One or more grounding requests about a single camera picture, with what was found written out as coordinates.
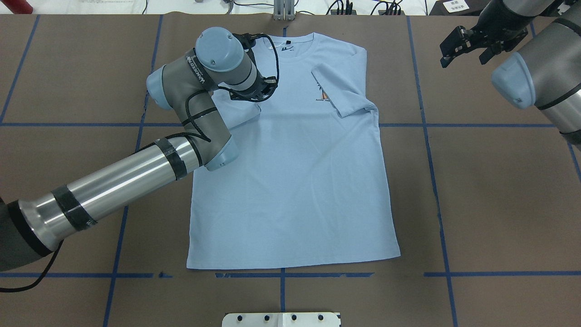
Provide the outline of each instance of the t-shirt sleeve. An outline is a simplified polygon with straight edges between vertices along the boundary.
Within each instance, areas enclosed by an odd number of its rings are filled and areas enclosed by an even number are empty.
[[[367,51],[358,48],[351,57],[340,62],[321,63],[311,72],[339,115],[345,117],[361,109],[377,110],[365,97],[366,71]]]
[[[256,103],[230,100],[230,93],[226,90],[214,91],[212,100],[228,129],[233,129],[260,114],[260,107]]]

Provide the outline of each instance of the wire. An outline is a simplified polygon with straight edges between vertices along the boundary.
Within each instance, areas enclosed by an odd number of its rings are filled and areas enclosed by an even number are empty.
[[[339,15],[339,3],[341,3],[341,7],[343,7],[343,0],[335,0],[335,2],[329,6],[329,9],[325,15],[328,15],[331,12],[331,8],[333,8],[335,4],[337,4],[337,15]]]
[[[370,16],[373,15],[373,13],[375,12],[375,8],[377,8],[377,6],[379,6],[382,3],[385,3],[385,12],[381,15],[400,15],[401,14],[401,6],[399,5],[403,0],[400,0],[399,2],[389,2],[389,1],[378,1],[377,4],[375,5],[375,7],[373,7],[373,9],[371,10],[371,13],[369,14]]]
[[[268,41],[270,42],[270,45],[272,45],[272,50],[274,51],[274,59],[275,59],[275,60],[276,60],[276,62],[277,62],[277,82],[276,82],[276,85],[274,86],[274,89],[272,90],[272,92],[270,92],[270,94],[269,94],[269,95],[267,95],[265,98],[263,98],[263,99],[260,99],[260,100],[255,100],[255,99],[248,99],[248,98],[246,98],[246,99],[244,99],[245,101],[250,101],[250,102],[263,102],[263,101],[266,101],[266,100],[268,100],[268,99],[269,99],[270,97],[272,97],[272,95],[274,94],[274,90],[276,90],[276,88],[278,87],[278,82],[279,82],[279,80],[280,80],[280,75],[281,75],[281,74],[280,74],[280,68],[279,68],[279,65],[278,65],[278,53],[277,53],[277,47],[276,47],[276,45],[274,45],[274,42],[272,41],[272,38],[270,38],[270,36],[268,36],[268,35],[266,35],[266,34],[262,34],[262,36],[261,36],[261,37],[268,38]],[[221,90],[227,90],[227,91],[229,91],[229,92],[231,92],[231,93],[233,93],[233,94],[235,94],[235,95],[237,95],[237,96],[239,96],[239,97],[244,97],[242,94],[240,94],[240,93],[236,92],[235,90],[233,90],[233,89],[231,89],[231,88],[227,88],[227,87],[223,87],[223,86],[218,86],[218,88],[219,88],[219,89],[221,89]]]
[[[271,3],[264,3],[264,2],[261,2],[261,3],[246,3],[246,4],[244,4],[244,3],[237,3],[236,0],[232,0],[232,2],[236,6],[270,6],[270,7],[274,7],[273,4],[271,4]]]
[[[46,265],[46,268],[44,268],[44,270],[42,271],[42,273],[40,274],[40,276],[38,277],[37,280],[34,281],[34,283],[28,285],[28,286],[23,286],[23,287],[16,287],[14,289],[5,289],[3,287],[0,287],[0,293],[17,293],[17,292],[23,292],[23,291],[28,291],[31,288],[35,287],[36,285],[40,284],[40,282],[42,281],[42,279],[44,277],[46,277],[46,275],[48,274],[48,271],[50,270],[50,268],[52,267],[52,264],[55,263],[55,259],[56,256],[58,255],[59,251],[60,251],[60,247],[63,245],[63,241],[60,241],[59,243],[59,247],[56,248],[56,251],[52,254],[52,258],[51,260],[48,262],[48,265]]]

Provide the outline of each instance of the light blue t-shirt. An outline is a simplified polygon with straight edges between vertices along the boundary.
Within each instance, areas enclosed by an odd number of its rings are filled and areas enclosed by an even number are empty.
[[[272,39],[280,84],[269,100],[230,101],[221,90],[213,96],[228,126],[241,123],[231,129],[241,154],[214,172],[194,173],[187,267],[399,256],[378,110],[365,97],[367,52],[316,33]],[[262,75],[275,76],[268,40],[253,51]]]

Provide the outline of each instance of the black cable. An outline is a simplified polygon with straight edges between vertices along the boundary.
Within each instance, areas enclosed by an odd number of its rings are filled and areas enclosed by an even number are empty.
[[[330,6],[329,9],[327,10],[327,13],[325,15],[328,15],[331,12],[331,8],[333,8],[333,6],[335,4],[337,4],[337,15],[339,14],[339,3],[341,3],[341,5],[343,5],[343,0],[335,0],[335,2],[333,2]]]
[[[271,7],[274,7],[274,5],[273,5],[273,4],[271,4],[271,3],[264,3],[264,2],[261,2],[261,3],[247,3],[247,4],[244,4],[244,3],[242,3],[242,4],[240,4],[240,3],[237,3],[237,2],[236,2],[236,0],[232,0],[232,2],[233,2],[233,3],[234,3],[236,6],[271,6]]]
[[[44,268],[44,270],[42,271],[42,273],[40,274],[40,276],[38,277],[37,280],[34,281],[34,283],[28,285],[28,286],[23,286],[23,287],[16,287],[14,289],[5,289],[3,287],[0,287],[0,293],[16,293],[16,292],[23,292],[23,291],[28,291],[31,288],[35,287],[36,285],[40,284],[40,282],[42,281],[42,279],[44,277],[46,277],[46,275],[48,274],[48,271],[50,270],[50,268],[52,267],[52,264],[55,263],[55,259],[56,256],[58,255],[59,251],[60,251],[60,247],[63,245],[63,241],[60,241],[59,243],[59,247],[56,248],[56,251],[52,254],[52,258],[51,260],[48,262],[48,265],[46,265],[46,268]]]
[[[201,137],[200,135],[198,135],[198,134],[196,134],[196,133],[193,133],[193,132],[191,132],[191,131],[182,131],[182,132],[180,132],[180,133],[176,133],[176,134],[171,134],[171,135],[165,136],[165,138],[167,138],[167,139],[169,140],[170,138],[174,138],[174,137],[180,137],[180,136],[183,136],[183,137],[186,137],[186,138],[187,138],[187,137],[197,137],[197,138],[200,138],[200,139],[202,139],[202,140],[206,141],[206,140],[205,140],[203,137]],[[149,143],[148,145],[146,145],[146,146],[142,147],[141,149],[139,149],[139,150],[135,151],[135,152],[134,152],[134,154],[135,154],[135,153],[138,153],[138,152],[140,152],[140,151],[142,151],[142,150],[145,150],[145,149],[147,149],[147,148],[149,148],[149,147],[153,147],[154,145],[155,145],[155,142],[151,142],[151,143]]]
[[[370,13],[369,15],[370,15],[370,16],[371,16],[371,15],[373,15],[373,13],[375,12],[375,8],[377,8],[377,6],[379,6],[379,5],[380,5],[380,4],[382,4],[382,3],[385,3],[385,10],[387,11],[387,10],[388,10],[388,7],[389,7],[389,4],[388,4],[388,2],[387,2],[387,1],[378,1],[378,2],[375,4],[375,7],[373,7],[373,9],[371,9],[371,13]]]
[[[270,42],[270,45],[272,46],[272,50],[274,51],[274,59],[276,60],[276,63],[277,63],[277,85],[275,86],[275,88],[276,88],[276,87],[278,87],[278,81],[279,81],[279,78],[280,78],[280,68],[279,68],[279,65],[278,65],[277,47],[274,45],[274,42],[272,41],[272,38],[270,38],[270,36],[268,36],[266,34],[262,34],[261,37],[268,38],[268,41]],[[223,87],[223,86],[218,86],[218,88],[221,89],[221,90],[229,91],[229,92],[231,92],[231,93],[233,93],[233,94],[235,94],[235,95],[237,95],[239,97],[244,97],[242,94],[236,92],[235,90],[232,90],[231,88],[227,88],[227,87]],[[267,95],[265,98],[263,98],[263,99],[260,99],[260,100],[245,99],[245,101],[250,101],[250,102],[263,102],[263,101],[268,100],[270,97],[272,97],[273,94],[274,94],[274,90],[269,95]]]
[[[378,1],[377,4],[373,7],[373,9],[371,10],[371,13],[369,14],[370,16],[373,15],[373,13],[375,12],[375,9],[377,8],[377,6],[379,6],[380,4],[384,3],[385,4],[385,12],[381,15],[400,15],[401,14],[401,6],[399,5],[403,0],[400,0],[399,2],[389,2],[389,1]]]

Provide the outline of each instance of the silver metal cylinder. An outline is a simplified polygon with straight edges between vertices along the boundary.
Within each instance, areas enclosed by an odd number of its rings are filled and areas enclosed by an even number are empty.
[[[526,17],[538,16],[553,2],[554,0],[504,0],[508,9]]]
[[[518,52],[535,84],[536,106],[545,106],[581,81],[581,37],[561,24],[551,23]]]
[[[229,72],[215,72],[211,69],[211,67],[206,68],[208,74],[216,83],[224,82],[228,85],[243,83],[248,79],[248,75],[250,75],[253,70],[256,70],[254,63],[250,60],[248,54],[244,54],[240,65],[238,65],[238,67],[235,69],[230,70]]]
[[[200,166],[185,137],[169,139],[190,173]],[[175,180],[160,148],[153,145],[121,161],[68,184],[77,201],[98,221],[115,210]],[[20,200],[20,209],[35,235],[50,250],[76,232],[52,194],[33,201]]]
[[[541,112],[563,134],[581,130],[581,90]]]

